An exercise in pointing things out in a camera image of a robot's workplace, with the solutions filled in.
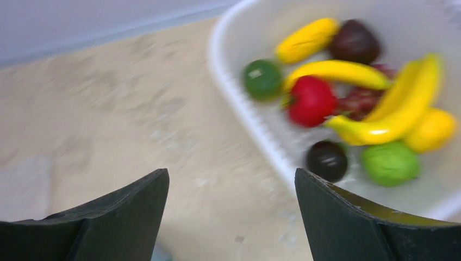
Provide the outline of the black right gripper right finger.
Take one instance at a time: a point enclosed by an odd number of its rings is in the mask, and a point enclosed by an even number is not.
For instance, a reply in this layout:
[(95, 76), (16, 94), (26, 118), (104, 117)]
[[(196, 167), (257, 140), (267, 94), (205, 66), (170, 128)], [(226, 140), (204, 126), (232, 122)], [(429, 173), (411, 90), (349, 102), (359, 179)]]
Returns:
[(295, 189), (314, 260), (460, 260), (460, 224), (388, 208), (305, 169)]

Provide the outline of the yellow fake banana bunch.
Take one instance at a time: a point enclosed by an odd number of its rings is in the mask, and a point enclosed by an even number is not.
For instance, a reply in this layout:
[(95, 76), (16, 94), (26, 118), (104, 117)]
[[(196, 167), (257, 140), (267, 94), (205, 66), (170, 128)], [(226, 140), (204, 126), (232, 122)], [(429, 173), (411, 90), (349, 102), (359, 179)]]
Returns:
[(325, 126), (353, 146), (378, 145), (402, 138), (437, 99), (444, 79), (443, 59), (438, 53), (427, 53), (416, 67), (412, 79), (401, 86), (395, 102), (380, 104), (386, 109), (376, 119), (352, 121), (346, 116), (333, 116)]

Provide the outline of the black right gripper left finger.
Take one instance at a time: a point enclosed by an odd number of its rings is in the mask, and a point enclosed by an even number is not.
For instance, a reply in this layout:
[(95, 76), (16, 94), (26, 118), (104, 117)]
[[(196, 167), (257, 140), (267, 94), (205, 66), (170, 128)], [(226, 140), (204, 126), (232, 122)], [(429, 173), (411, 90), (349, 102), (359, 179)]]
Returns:
[(42, 220), (1, 222), (1, 260), (150, 260), (167, 169)]

